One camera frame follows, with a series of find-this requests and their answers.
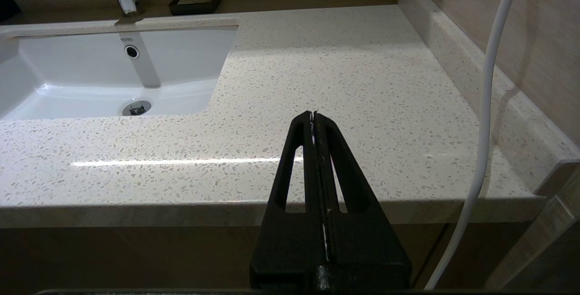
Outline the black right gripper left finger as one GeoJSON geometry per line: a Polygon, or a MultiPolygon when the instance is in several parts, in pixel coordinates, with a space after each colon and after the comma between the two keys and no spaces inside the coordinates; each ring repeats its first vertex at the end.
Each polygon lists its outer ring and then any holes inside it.
{"type": "Polygon", "coordinates": [[[249,265],[252,287],[309,287],[314,269],[327,259],[312,123],[313,113],[305,111],[290,124],[249,265]],[[289,213],[286,204],[299,147],[303,148],[305,209],[289,213]]]}

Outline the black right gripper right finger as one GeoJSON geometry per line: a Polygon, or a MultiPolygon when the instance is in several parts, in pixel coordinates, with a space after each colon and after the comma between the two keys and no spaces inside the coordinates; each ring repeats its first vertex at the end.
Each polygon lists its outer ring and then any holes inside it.
{"type": "Polygon", "coordinates": [[[315,113],[326,262],[318,287],[408,287],[411,264],[338,126],[315,113]]]}

